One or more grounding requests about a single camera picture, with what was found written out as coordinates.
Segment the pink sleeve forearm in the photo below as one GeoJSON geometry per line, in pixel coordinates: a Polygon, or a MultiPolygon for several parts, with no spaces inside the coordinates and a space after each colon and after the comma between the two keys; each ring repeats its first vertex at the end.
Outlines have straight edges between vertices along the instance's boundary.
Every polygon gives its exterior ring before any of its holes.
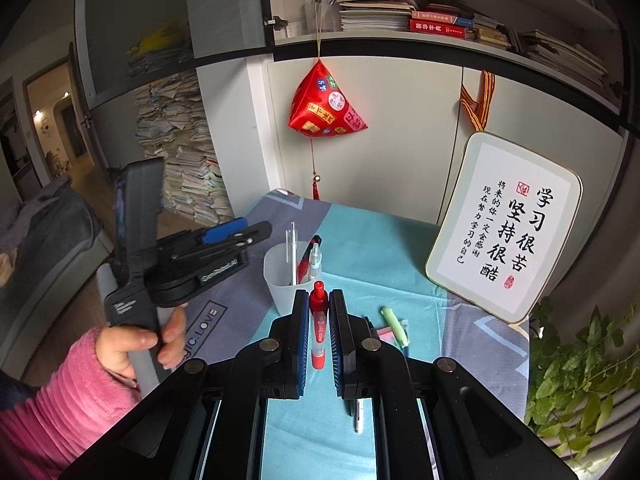
{"type": "Polygon", "coordinates": [[[1,477],[56,479],[141,400],[128,379],[96,356],[100,331],[71,347],[35,396],[1,412],[1,477]]]}

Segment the left hand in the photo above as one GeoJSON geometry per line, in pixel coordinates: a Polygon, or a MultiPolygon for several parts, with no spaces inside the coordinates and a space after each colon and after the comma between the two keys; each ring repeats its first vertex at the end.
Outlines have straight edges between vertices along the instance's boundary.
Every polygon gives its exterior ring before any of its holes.
{"type": "MultiPolygon", "coordinates": [[[[162,348],[157,362],[164,370],[175,368],[184,357],[186,343],[186,304],[175,307],[162,330],[162,348]]],[[[152,330],[134,326],[103,327],[96,337],[96,358],[104,370],[118,379],[137,380],[129,353],[150,350],[158,343],[158,336],[152,330]]]]}

